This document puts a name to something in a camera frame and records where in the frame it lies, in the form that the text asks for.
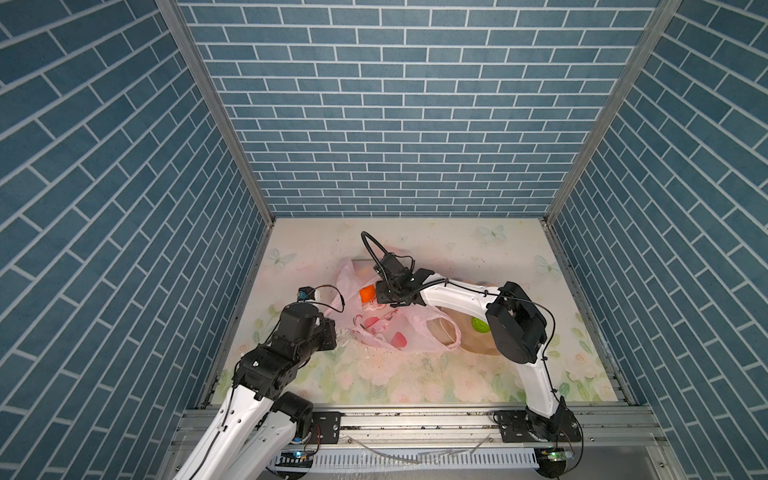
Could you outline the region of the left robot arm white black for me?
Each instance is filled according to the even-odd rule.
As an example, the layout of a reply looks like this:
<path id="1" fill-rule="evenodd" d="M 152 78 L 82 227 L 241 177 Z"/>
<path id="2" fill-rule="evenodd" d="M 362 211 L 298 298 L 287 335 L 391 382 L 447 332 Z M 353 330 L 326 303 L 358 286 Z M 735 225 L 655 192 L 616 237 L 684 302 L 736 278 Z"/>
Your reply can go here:
<path id="1" fill-rule="evenodd" d="M 313 404 L 286 387 L 318 351 L 336 348 L 335 322 L 312 300 L 288 304 L 274 332 L 244 354 L 222 406 L 177 479 L 256 479 L 309 435 Z"/>

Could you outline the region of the green fake fruit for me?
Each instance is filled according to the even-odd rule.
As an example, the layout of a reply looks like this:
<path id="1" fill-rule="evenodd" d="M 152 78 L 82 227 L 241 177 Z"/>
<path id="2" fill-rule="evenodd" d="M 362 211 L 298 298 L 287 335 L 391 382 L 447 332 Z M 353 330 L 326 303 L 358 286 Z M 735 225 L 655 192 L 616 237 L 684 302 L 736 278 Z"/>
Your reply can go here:
<path id="1" fill-rule="evenodd" d="M 477 317 L 471 318 L 471 325 L 473 330 L 480 334 L 486 334 L 490 332 L 490 326 L 488 325 L 488 323 Z"/>

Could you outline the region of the orange fake tangerine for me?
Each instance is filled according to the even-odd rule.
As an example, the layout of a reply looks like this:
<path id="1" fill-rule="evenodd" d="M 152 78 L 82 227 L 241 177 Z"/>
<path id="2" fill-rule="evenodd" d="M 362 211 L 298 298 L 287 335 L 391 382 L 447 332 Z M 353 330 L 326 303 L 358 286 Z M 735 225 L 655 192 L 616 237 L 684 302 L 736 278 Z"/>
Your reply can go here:
<path id="1" fill-rule="evenodd" d="M 374 284 L 367 285 L 359 290 L 360 300 L 363 304 L 376 302 L 376 286 Z"/>

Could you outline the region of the peach scalloped bowl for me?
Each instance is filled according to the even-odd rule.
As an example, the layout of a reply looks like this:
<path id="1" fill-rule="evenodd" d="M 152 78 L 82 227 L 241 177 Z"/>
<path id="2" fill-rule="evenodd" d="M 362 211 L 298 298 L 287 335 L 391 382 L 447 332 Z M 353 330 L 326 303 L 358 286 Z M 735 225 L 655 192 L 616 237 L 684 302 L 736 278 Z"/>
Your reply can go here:
<path id="1" fill-rule="evenodd" d="M 430 320 L 428 331 L 443 345 L 457 345 L 461 350 L 484 356 L 500 356 L 491 329 L 480 334 L 473 330 L 471 318 L 487 322 L 487 305 L 493 297 L 484 296 L 485 287 L 459 282 L 439 284 L 422 295 L 428 306 L 440 310 L 448 319 Z"/>

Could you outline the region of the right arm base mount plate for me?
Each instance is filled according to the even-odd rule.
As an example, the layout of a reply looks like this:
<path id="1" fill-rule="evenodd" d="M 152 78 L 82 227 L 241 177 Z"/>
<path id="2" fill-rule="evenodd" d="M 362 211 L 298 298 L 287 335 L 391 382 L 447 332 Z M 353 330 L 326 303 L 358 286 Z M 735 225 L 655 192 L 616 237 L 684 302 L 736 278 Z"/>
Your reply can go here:
<path id="1" fill-rule="evenodd" d="M 544 417 L 529 409 L 498 410 L 492 413 L 491 420 L 498 427 L 504 443 L 576 443 L 583 439 L 580 424 L 568 409 L 560 409 L 552 417 Z"/>

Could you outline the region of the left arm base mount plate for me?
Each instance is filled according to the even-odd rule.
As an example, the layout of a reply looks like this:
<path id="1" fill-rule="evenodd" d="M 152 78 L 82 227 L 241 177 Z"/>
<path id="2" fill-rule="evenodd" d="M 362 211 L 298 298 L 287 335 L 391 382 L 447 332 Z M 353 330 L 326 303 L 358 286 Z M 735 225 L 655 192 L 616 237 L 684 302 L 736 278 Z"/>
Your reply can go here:
<path id="1" fill-rule="evenodd" d="M 337 444 L 340 423 L 339 412 L 314 412 L 295 419 L 284 412 L 268 411 L 257 420 L 250 441 L 267 446 L 276 446 L 278 441 L 283 446 Z"/>

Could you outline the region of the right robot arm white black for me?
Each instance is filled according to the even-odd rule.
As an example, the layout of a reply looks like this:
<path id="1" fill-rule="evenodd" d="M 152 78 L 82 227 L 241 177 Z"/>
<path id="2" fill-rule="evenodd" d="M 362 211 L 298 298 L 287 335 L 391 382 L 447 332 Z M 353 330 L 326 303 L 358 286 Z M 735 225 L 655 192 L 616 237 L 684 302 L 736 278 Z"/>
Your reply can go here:
<path id="1" fill-rule="evenodd" d="M 549 346 L 545 307 L 532 301 L 522 287 L 506 282 L 486 287 L 444 278 L 428 269 L 414 269 L 387 252 L 374 259 L 376 299 L 390 306 L 442 307 L 467 314 L 488 325 L 499 353 L 516 365 L 526 395 L 525 420 L 541 441 L 583 439 L 583 430 L 566 400 L 557 392 L 547 367 Z"/>

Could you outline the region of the pink plastic bag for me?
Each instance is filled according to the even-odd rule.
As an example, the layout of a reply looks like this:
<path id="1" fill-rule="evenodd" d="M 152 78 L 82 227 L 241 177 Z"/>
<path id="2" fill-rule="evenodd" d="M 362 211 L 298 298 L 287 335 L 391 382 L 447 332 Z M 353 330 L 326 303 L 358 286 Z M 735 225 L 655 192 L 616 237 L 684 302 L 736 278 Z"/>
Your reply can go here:
<path id="1" fill-rule="evenodd" d="M 340 264 L 335 279 L 339 292 L 327 312 L 334 318 L 336 331 L 368 347 L 406 353 L 443 353 L 459 349 L 445 346 L 429 331 L 430 320 L 448 319 L 440 310 L 421 305 L 393 308 L 376 302 L 363 304 L 359 290 L 376 283 L 368 265 L 355 265 L 350 259 Z"/>

